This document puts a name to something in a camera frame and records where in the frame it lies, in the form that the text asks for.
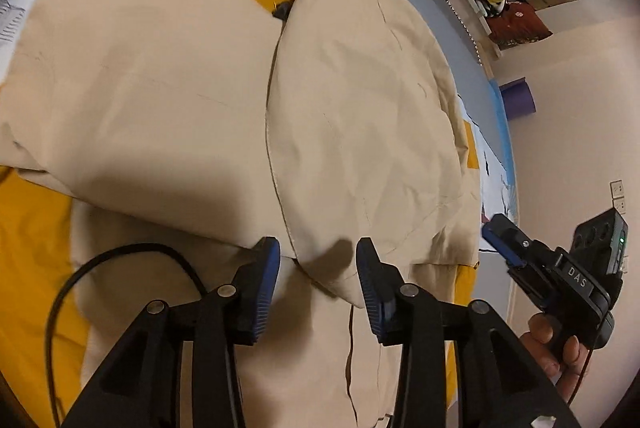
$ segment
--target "wall socket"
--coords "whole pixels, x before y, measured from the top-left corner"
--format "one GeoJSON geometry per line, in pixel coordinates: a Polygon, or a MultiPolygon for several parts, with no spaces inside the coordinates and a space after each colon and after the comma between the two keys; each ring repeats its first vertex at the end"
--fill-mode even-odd
{"type": "Polygon", "coordinates": [[[625,189],[622,186],[622,179],[620,179],[619,181],[612,181],[611,183],[609,183],[609,186],[611,186],[612,199],[618,199],[619,197],[625,196],[625,189]]]}
{"type": "Polygon", "coordinates": [[[613,199],[613,207],[618,210],[620,215],[624,215],[626,213],[625,198],[619,197],[613,199]]]}

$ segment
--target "hand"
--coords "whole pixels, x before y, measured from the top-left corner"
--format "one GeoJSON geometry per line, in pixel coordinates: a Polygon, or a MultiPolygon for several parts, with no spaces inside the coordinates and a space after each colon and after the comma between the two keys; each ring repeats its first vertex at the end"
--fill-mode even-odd
{"type": "Polygon", "coordinates": [[[554,330],[545,315],[538,313],[529,319],[529,332],[525,332],[520,341],[549,378],[555,378],[562,371],[556,389],[561,397],[568,401],[578,383],[589,349],[582,345],[578,338],[572,336],[564,344],[563,361],[559,362],[546,347],[553,335],[554,330]]]}

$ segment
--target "beige blanket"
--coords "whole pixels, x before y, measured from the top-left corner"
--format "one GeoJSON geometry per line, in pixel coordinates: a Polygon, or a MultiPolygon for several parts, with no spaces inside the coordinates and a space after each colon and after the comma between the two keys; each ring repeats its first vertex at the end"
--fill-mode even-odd
{"type": "MultiPolygon", "coordinates": [[[[392,411],[398,351],[381,352],[349,304],[362,305],[354,246],[371,236],[441,299],[455,265],[475,264],[478,171],[455,96],[405,0],[296,0],[286,25],[254,0],[38,0],[0,92],[0,164],[100,208],[89,216],[133,221],[124,236],[113,221],[76,228],[101,239],[72,244],[76,261],[157,240],[156,225],[188,233],[191,254],[206,238],[277,237],[304,273],[283,261],[282,313],[274,306],[264,343],[240,352],[246,408],[279,427],[356,426],[355,414],[373,426],[392,411]]],[[[108,293],[95,279],[79,289],[97,326],[89,370],[146,300],[188,285],[145,263],[151,289],[115,275],[108,293]]],[[[217,285],[240,263],[215,252],[199,269],[217,285]]]]}

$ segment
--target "wall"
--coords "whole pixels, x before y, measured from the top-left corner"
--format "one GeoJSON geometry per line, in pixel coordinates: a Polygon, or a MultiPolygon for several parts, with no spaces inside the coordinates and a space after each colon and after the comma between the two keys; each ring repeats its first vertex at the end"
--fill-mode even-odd
{"type": "MultiPolygon", "coordinates": [[[[640,368],[640,1],[575,1],[540,14],[556,34],[494,64],[500,83],[526,76],[537,107],[510,122],[520,224],[568,247],[576,225],[611,206],[609,182],[625,186],[629,274],[612,338],[574,401],[583,427],[595,428],[640,368]]],[[[518,334],[532,312],[519,294],[518,334]]]]}

